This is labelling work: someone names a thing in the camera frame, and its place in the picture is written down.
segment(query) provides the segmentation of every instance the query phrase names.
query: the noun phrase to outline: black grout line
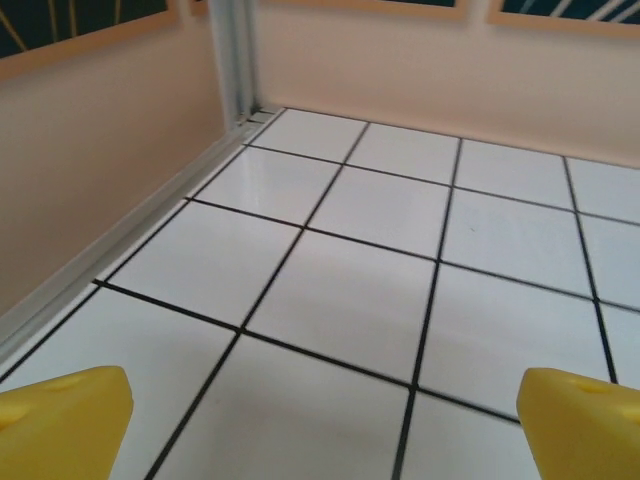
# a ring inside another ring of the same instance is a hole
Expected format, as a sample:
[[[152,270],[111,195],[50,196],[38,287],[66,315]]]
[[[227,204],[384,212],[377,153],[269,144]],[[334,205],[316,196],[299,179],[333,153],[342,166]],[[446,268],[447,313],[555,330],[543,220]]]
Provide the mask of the black grout line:
[[[398,378],[390,377],[389,375],[385,375],[384,373],[376,372],[374,370],[369,370],[363,367],[359,367],[358,365],[354,365],[352,363],[344,362],[338,358],[329,357],[327,355],[323,355],[322,353],[314,352],[312,350],[307,350],[306,348],[299,347],[297,345],[293,345],[291,343],[284,342],[282,340],[278,340],[274,337],[269,337],[267,335],[263,335],[261,333],[257,333],[252,330],[245,330],[242,332],[244,336],[255,338],[256,340],[261,340],[263,342],[269,343],[276,347],[281,347],[291,352],[300,353],[306,357],[315,358],[316,360],[322,360],[323,362],[330,363],[337,367],[341,367],[347,370],[350,370],[355,373],[360,373],[362,375],[366,375],[370,378],[375,378],[377,380],[382,380],[383,382],[391,383],[393,385],[397,385],[399,387],[409,388],[409,383],[402,381]]]
[[[419,258],[421,260],[430,260],[432,262],[435,262],[435,258],[430,257],[428,255],[421,255],[419,253],[410,252],[408,250],[401,250],[399,248],[389,247],[387,245],[382,245],[381,243],[369,242],[367,240],[362,240],[360,238],[355,238],[355,237],[349,237],[347,235],[341,235],[339,233],[330,232],[328,230],[322,230],[320,228],[307,227],[306,230],[313,233],[320,233],[322,235],[327,235],[329,237],[340,238],[342,240],[347,240],[349,242],[359,243],[361,245],[366,245],[368,247],[375,247],[381,250],[387,250],[388,252],[400,253],[402,255],[407,255],[409,257]]]
[[[355,120],[358,122],[370,122],[371,124],[374,125],[382,125],[384,127],[394,127],[394,128],[400,128],[402,130],[410,130],[412,132],[420,132],[420,133],[430,133],[433,135],[440,135],[443,137],[451,137],[451,138],[458,138],[461,140],[469,140],[472,142],[479,142],[479,143],[487,143],[489,145],[497,145],[499,147],[507,147],[507,148],[515,148],[516,150],[526,150],[528,152],[534,152],[534,153],[544,153],[546,155],[554,155],[556,157],[562,157],[562,155],[560,155],[559,153],[555,153],[555,152],[547,152],[544,150],[535,150],[533,148],[527,148],[527,147],[517,147],[514,145],[508,145],[506,143],[498,143],[498,142],[490,142],[487,140],[481,140],[479,138],[474,138],[474,137],[460,137],[458,135],[452,135],[450,133],[443,133],[443,132],[439,132],[439,131],[435,131],[435,130],[421,130],[419,128],[413,128],[413,127],[406,127],[406,126],[402,126],[402,125],[397,125],[397,124],[393,124],[393,123],[383,123],[383,122],[377,122],[374,120],[362,120],[361,118],[355,118],[355,117],[348,117],[346,115],[338,115],[336,113],[327,113],[327,112],[322,112],[319,110],[309,110],[309,109],[305,109],[305,108],[300,108],[300,107],[292,107],[292,106],[284,106],[282,108],[285,108],[287,110],[297,110],[299,112],[307,112],[307,113],[317,113],[319,115],[328,115],[331,117],[338,117],[338,118],[346,118],[347,120]],[[583,162],[590,162],[590,163],[598,163],[600,165],[608,165],[610,167],[619,167],[619,168],[626,168],[628,170],[640,170],[639,167],[630,167],[628,165],[618,165],[615,163],[609,163],[609,162],[605,162],[603,160],[593,160],[593,159],[589,159],[589,158],[577,158],[577,157],[570,157],[570,158],[576,158],[576,160],[580,160]]]
[[[352,145],[351,149],[349,150],[349,152],[346,155],[345,161],[353,154],[354,150],[356,149],[358,143],[360,143],[360,140],[362,139],[362,136],[364,135],[364,133],[367,131],[367,128],[369,127],[369,124],[366,123],[365,126],[363,127],[362,131],[360,132],[360,135],[357,137],[357,139],[355,140],[354,144]],[[227,347],[227,349],[225,350],[225,353],[223,354],[223,356],[221,357],[221,359],[218,361],[218,363],[216,364],[216,366],[214,367],[213,371],[211,372],[211,374],[207,377],[207,380],[205,381],[204,385],[202,386],[202,388],[200,389],[200,391],[198,392],[198,395],[196,396],[196,398],[193,400],[193,402],[191,403],[191,405],[189,406],[189,409],[186,411],[186,413],[184,414],[184,416],[182,417],[182,420],[180,421],[180,423],[178,424],[178,426],[176,427],[176,429],[174,430],[174,432],[172,433],[171,437],[169,438],[169,440],[167,441],[167,443],[165,444],[165,446],[163,447],[162,451],[160,452],[160,454],[158,455],[158,457],[156,458],[156,460],[153,462],[153,465],[151,466],[151,469],[149,470],[149,472],[147,473],[147,475],[145,476],[145,480],[152,480],[153,477],[156,475],[156,473],[158,472],[158,470],[160,470],[163,462],[165,461],[165,459],[167,458],[167,456],[169,455],[169,453],[171,452],[171,449],[173,448],[173,446],[175,445],[175,443],[177,442],[180,434],[182,433],[182,431],[186,428],[187,424],[189,423],[189,420],[191,419],[191,417],[193,416],[193,414],[195,413],[196,409],[198,408],[198,405],[200,404],[202,398],[204,397],[204,395],[207,392],[207,389],[211,386],[211,384],[213,383],[215,377],[217,376],[218,372],[220,371],[220,369],[224,366],[224,363],[226,362],[226,360],[229,358],[229,355],[231,354],[231,351],[233,350],[233,348],[235,347],[235,345],[237,345],[238,340],[240,338],[240,336],[243,333],[246,333],[247,331],[247,325],[249,324],[249,322],[251,321],[251,319],[253,318],[253,315],[256,313],[256,311],[258,310],[258,307],[260,306],[260,304],[262,303],[262,300],[266,297],[267,292],[269,291],[269,289],[271,288],[271,286],[273,285],[273,283],[275,282],[276,278],[278,277],[278,274],[280,273],[280,271],[282,270],[282,268],[284,267],[285,263],[287,262],[287,259],[291,256],[291,253],[293,252],[293,250],[295,249],[296,245],[298,244],[298,242],[300,241],[300,238],[302,238],[302,235],[304,233],[305,228],[309,225],[309,223],[311,222],[311,220],[313,219],[313,216],[316,214],[316,212],[318,211],[318,209],[320,208],[320,205],[322,204],[322,202],[324,201],[324,199],[326,198],[326,196],[329,194],[329,192],[331,191],[331,187],[334,185],[334,183],[336,182],[338,175],[340,175],[340,172],[342,171],[344,165],[341,165],[340,168],[338,168],[338,170],[336,171],[336,173],[334,174],[333,178],[331,179],[331,181],[329,182],[329,184],[327,185],[327,187],[325,188],[324,192],[322,193],[322,195],[320,196],[320,199],[317,201],[315,207],[313,208],[313,210],[311,211],[311,214],[307,217],[304,226],[302,229],[300,229],[300,231],[296,234],[295,238],[293,239],[293,241],[291,242],[291,245],[289,246],[289,248],[287,249],[287,251],[285,252],[284,256],[282,257],[282,259],[280,260],[280,263],[278,263],[278,266],[276,267],[276,269],[274,270],[274,272],[271,274],[271,277],[269,278],[269,280],[267,281],[267,284],[265,285],[265,287],[262,289],[262,291],[260,292],[260,295],[258,296],[258,298],[256,299],[256,301],[253,303],[251,309],[249,310],[249,313],[247,313],[244,321],[242,322],[242,325],[240,326],[239,330],[236,332],[233,340],[231,341],[231,343],[229,344],[229,346]]]
[[[341,162],[336,162],[335,160],[327,160],[326,158],[312,157],[311,155],[303,155],[302,153],[287,152],[286,150],[278,150],[276,148],[262,147],[260,145],[249,145],[249,148],[265,150],[267,152],[282,153],[283,155],[289,155],[290,157],[306,158],[307,160],[315,160],[317,162],[331,163],[333,165],[341,164]]]
[[[458,140],[458,150],[456,152],[456,159],[453,166],[453,175],[451,183],[455,185],[456,176],[458,174],[458,167],[460,165],[460,156],[462,153],[462,140]],[[429,330],[429,323],[431,321],[431,313],[433,311],[433,305],[435,304],[436,288],[438,284],[438,275],[440,273],[440,265],[442,260],[442,252],[444,251],[444,245],[447,236],[447,227],[449,223],[449,215],[451,214],[453,205],[454,189],[449,190],[449,198],[447,199],[447,206],[445,207],[444,217],[442,220],[442,230],[440,233],[440,242],[438,244],[438,253],[436,256],[436,264],[433,269],[433,277],[431,278],[431,287],[429,290],[429,296],[426,303],[426,311],[424,314],[424,322],[422,331],[420,333],[420,342],[418,343],[418,352],[416,354],[416,361],[413,370],[413,376],[411,378],[411,388],[409,389],[409,398],[407,399],[407,407],[402,421],[402,429],[400,431],[400,439],[398,440],[398,449],[396,451],[396,458],[393,465],[393,471],[391,474],[392,480],[400,480],[402,476],[402,466],[404,464],[404,456],[407,450],[407,442],[409,441],[409,431],[411,429],[411,419],[413,418],[413,408],[415,404],[416,393],[418,391],[418,383],[420,380],[420,370],[422,368],[422,361],[424,358],[424,351],[427,344],[427,333]]]
[[[82,299],[82,301],[80,303],[78,303],[78,305],[76,305],[75,307],[73,307],[73,309],[67,313],[64,318],[62,320],[60,320],[58,322],[58,324],[53,327],[51,330],[49,330],[47,332],[47,334],[42,337],[40,340],[38,340],[38,342],[29,349],[29,351],[27,351],[27,353],[25,353],[24,355],[22,355],[22,357],[20,357],[20,359],[15,362],[11,368],[9,368],[9,370],[7,370],[4,374],[2,374],[2,376],[0,377],[0,383],[4,382],[7,378],[9,378],[9,376],[11,376],[11,374],[13,372],[15,372],[18,367],[20,367],[20,365],[22,365],[24,362],[26,362],[29,357],[31,355],[33,355],[36,350],[38,350],[47,340],[49,340],[54,333],[56,333],[58,330],[60,330],[60,328],[69,321],[69,319],[78,311],[80,310],[80,308],[82,308],[82,306],[84,304],[86,304],[89,300],[91,300],[91,298],[93,298],[95,296],[96,293],[98,293],[98,291],[100,290],[100,287],[96,287],[91,293],[87,294],[87,296],[85,298]]]
[[[498,193],[492,192],[483,192],[482,190],[475,190],[473,188],[460,187],[456,185],[454,187],[456,190],[460,190],[463,192],[476,193],[478,195],[484,195],[487,197],[499,198],[501,200],[510,200],[512,202],[524,203],[525,205],[533,205],[535,207],[548,208],[550,210],[558,210],[560,212],[573,213],[573,209],[566,207],[558,207],[557,205],[549,205],[546,203],[534,202],[533,200],[524,200],[522,198],[509,197],[508,195],[500,195]]]
[[[365,166],[362,166],[362,165],[354,165],[352,163],[347,164],[347,167],[355,168],[355,169],[358,169],[358,170],[364,170],[364,171],[367,171],[367,172],[380,173],[382,175],[388,175],[390,177],[398,177],[398,178],[404,178],[406,180],[414,180],[414,181],[420,182],[420,183],[429,183],[431,185],[438,185],[440,187],[446,187],[446,188],[450,188],[451,187],[451,185],[448,185],[448,184],[442,183],[442,182],[436,182],[435,180],[427,180],[426,178],[412,177],[411,175],[403,175],[401,173],[386,172],[384,170],[379,170],[377,168],[369,168],[369,167],[365,167]]]
[[[494,418],[499,418],[501,420],[505,420],[510,423],[515,423],[516,425],[520,425],[520,420],[518,420],[516,417],[512,417],[511,415],[507,415],[497,410],[493,410],[492,408],[482,407],[480,405],[474,405],[473,403],[469,403],[466,400],[462,400],[461,398],[451,397],[449,395],[445,395],[435,390],[431,390],[430,388],[418,387],[418,392],[428,395],[430,397],[443,400],[447,403],[453,403],[455,405],[473,410],[478,413],[484,413]]]
[[[567,297],[573,297],[580,300],[586,300],[588,302],[592,301],[590,295],[583,295],[581,293],[572,292],[570,290],[562,290],[556,287],[550,287],[548,285],[544,285],[542,283],[530,282],[528,280],[522,280],[520,278],[511,277],[509,275],[503,275],[501,273],[490,272],[488,270],[481,270],[479,268],[470,267],[468,265],[463,265],[461,263],[450,262],[448,260],[440,260],[442,265],[447,265],[449,267],[459,268],[461,270],[466,270],[468,272],[479,273],[481,275],[486,275],[488,277],[498,278],[500,280],[506,280],[508,282],[519,283],[521,285],[526,285],[527,287],[539,288],[541,290],[546,290],[547,292],[557,293],[560,295],[566,295]]]
[[[273,115],[273,117],[271,117],[267,123],[265,123],[260,130],[256,133],[256,135],[249,139],[246,143],[246,145],[253,145],[256,140],[258,140],[263,134],[264,132],[266,132],[267,130],[269,130],[271,128],[271,126],[276,123],[278,121],[279,118],[281,118],[287,111],[287,108],[283,108],[282,110],[280,110],[278,113],[276,113],[275,115]]]
[[[575,209],[574,215],[576,218],[576,227],[578,229],[578,236],[580,237],[580,245],[582,246],[582,253],[584,255],[584,263],[587,269],[587,277],[589,278],[589,285],[591,287],[591,294],[593,296],[593,306],[598,317],[598,328],[600,329],[600,338],[602,339],[602,348],[604,350],[605,358],[607,359],[607,368],[609,369],[609,377],[611,383],[618,383],[618,376],[616,375],[615,365],[613,363],[613,355],[611,354],[611,347],[609,345],[609,339],[607,337],[607,328],[602,316],[602,309],[600,308],[600,299],[598,297],[598,290],[596,288],[596,281],[591,268],[591,260],[589,259],[589,250],[587,247],[587,241],[584,236],[584,230],[582,229],[582,221],[580,214],[578,213],[578,201],[576,193],[573,188],[573,181],[571,179],[571,171],[569,170],[569,162],[567,157],[562,157],[564,163],[564,171],[567,176],[567,184],[569,185],[569,193],[571,194],[571,201],[573,202],[573,208]]]
[[[627,310],[633,313],[640,313],[640,307],[632,307],[631,305],[623,305],[622,303],[609,302],[607,300],[600,300],[600,305],[606,305],[607,307],[618,308],[620,310]]]
[[[279,218],[268,217],[266,215],[260,215],[259,213],[248,212],[246,210],[240,210],[239,208],[228,207],[226,205],[221,205],[219,203],[208,202],[206,200],[200,200],[199,198],[191,198],[193,203],[199,203],[201,205],[206,205],[208,207],[220,208],[222,210],[228,210],[230,212],[239,213],[241,215],[247,215],[249,217],[260,218],[262,220],[269,220],[270,222],[279,223],[281,225],[287,225],[289,227],[300,228],[302,225],[298,225],[297,223],[287,222],[286,220],[280,220]]]
[[[162,450],[160,451],[155,461],[151,465],[151,468],[145,475],[144,480],[152,480],[156,476],[156,474],[162,467],[162,464],[164,463],[165,459],[171,452],[171,449],[173,448],[175,443],[178,441],[178,437],[182,434],[182,431],[186,428],[187,424],[189,423],[189,420],[191,420],[191,417],[193,416],[196,409],[200,405],[200,402],[202,401],[204,396],[207,394],[209,387],[218,376],[218,373],[220,372],[223,365],[229,358],[229,355],[231,355],[231,352],[233,348],[237,345],[238,340],[240,340],[240,332],[236,332],[236,334],[234,335],[229,345],[227,345],[227,348],[224,350],[224,353],[216,362],[215,367],[213,368],[213,370],[211,371],[211,373],[209,374],[205,382],[200,387],[200,390],[198,390],[196,397],[193,399],[193,401],[189,405],[189,408],[180,419],[180,422],[178,423],[175,430],[169,437],[169,440],[167,441],[167,443],[164,444],[164,447],[162,447]]]
[[[640,222],[634,222],[632,220],[624,220],[622,218],[608,217],[606,215],[599,215],[597,213],[587,213],[587,212],[581,212],[581,211],[578,211],[578,213],[583,217],[598,218],[600,220],[609,220],[611,222],[623,223],[625,225],[630,225],[632,227],[640,227]]]
[[[175,305],[173,303],[165,302],[165,301],[160,300],[160,299],[155,298],[155,297],[150,297],[148,295],[136,292],[135,290],[131,290],[129,288],[120,287],[120,286],[115,285],[113,283],[103,282],[101,280],[94,280],[93,283],[95,285],[98,285],[99,287],[103,287],[103,288],[105,288],[107,290],[113,290],[114,292],[118,292],[118,293],[121,293],[123,295],[127,295],[129,297],[133,297],[135,299],[142,300],[143,302],[151,303],[151,304],[156,305],[158,307],[162,307],[162,308],[164,308],[166,310],[171,310],[173,312],[180,313],[182,315],[186,315],[188,317],[195,318],[197,320],[202,320],[203,322],[210,323],[212,325],[224,328],[226,330],[232,330],[234,332],[239,330],[238,327],[235,327],[235,326],[233,326],[233,325],[231,325],[229,323],[221,322],[220,320],[216,320],[215,318],[209,317],[207,315],[203,315],[201,313],[195,312],[193,310],[189,310],[188,308],[184,308],[184,307],[181,307],[179,305]]]

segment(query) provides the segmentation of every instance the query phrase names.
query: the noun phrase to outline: yellow object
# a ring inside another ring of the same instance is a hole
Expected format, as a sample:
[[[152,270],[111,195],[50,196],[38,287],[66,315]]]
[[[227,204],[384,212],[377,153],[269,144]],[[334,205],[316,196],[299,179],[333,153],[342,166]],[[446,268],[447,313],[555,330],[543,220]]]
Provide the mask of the yellow object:
[[[640,479],[640,391],[532,368],[518,414],[543,480]]]
[[[132,411],[120,367],[0,394],[0,479],[108,479]]]

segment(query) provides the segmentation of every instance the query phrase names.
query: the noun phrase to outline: wall trim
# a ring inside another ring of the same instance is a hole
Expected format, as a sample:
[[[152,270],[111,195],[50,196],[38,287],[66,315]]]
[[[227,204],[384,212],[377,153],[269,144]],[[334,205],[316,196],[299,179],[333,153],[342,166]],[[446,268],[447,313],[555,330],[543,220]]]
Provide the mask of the wall trim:
[[[164,215],[179,198],[214,170],[242,143],[247,130],[244,126],[228,132],[20,303],[0,316],[0,362],[80,293],[95,275]]]

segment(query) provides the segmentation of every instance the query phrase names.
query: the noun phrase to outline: white tile floor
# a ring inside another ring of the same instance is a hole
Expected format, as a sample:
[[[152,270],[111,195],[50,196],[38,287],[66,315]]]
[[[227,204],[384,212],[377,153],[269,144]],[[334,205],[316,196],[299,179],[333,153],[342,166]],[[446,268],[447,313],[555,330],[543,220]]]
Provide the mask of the white tile floor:
[[[210,180],[0,370],[124,366],[113,480],[538,479],[526,368],[640,388],[640,171],[286,110]]]

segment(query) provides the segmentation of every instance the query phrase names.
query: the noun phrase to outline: framed picture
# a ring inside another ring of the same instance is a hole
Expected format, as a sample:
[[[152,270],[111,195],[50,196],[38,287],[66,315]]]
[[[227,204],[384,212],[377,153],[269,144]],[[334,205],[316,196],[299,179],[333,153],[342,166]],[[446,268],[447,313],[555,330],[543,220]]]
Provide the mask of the framed picture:
[[[209,12],[207,0],[189,0],[191,3],[191,13],[194,15],[206,15]]]
[[[412,17],[462,20],[468,0],[269,0],[271,3],[342,8]]]
[[[0,80],[178,21],[176,0],[0,0]]]
[[[638,0],[493,0],[494,25],[640,38]]]

